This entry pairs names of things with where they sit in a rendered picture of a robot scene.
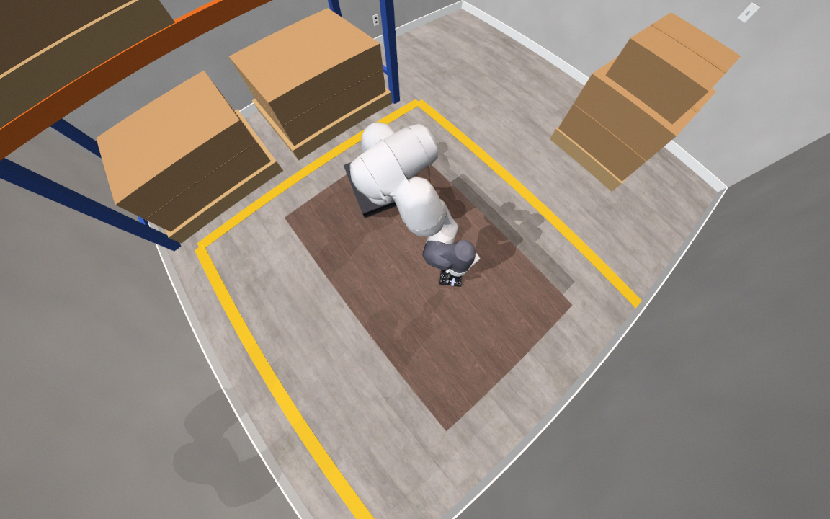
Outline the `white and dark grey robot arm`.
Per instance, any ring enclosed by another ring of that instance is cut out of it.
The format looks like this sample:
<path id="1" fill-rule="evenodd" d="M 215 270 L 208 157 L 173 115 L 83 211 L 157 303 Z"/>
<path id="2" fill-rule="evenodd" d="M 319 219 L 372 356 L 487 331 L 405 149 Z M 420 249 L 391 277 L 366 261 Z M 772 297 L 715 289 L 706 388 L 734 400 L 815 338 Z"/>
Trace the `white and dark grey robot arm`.
<path id="1" fill-rule="evenodd" d="M 354 186 L 371 203 L 395 201 L 406 228 L 417 236 L 427 236 L 422 254 L 427 264 L 459 277 L 480 262 L 470 241 L 454 243 L 457 221 L 434 186 L 427 179 L 414 177 L 438 158 L 436 138 L 428 127 L 416 124 L 395 132 L 388 124 L 372 123 L 360 136 L 360 145 L 363 154 L 350 162 Z"/>

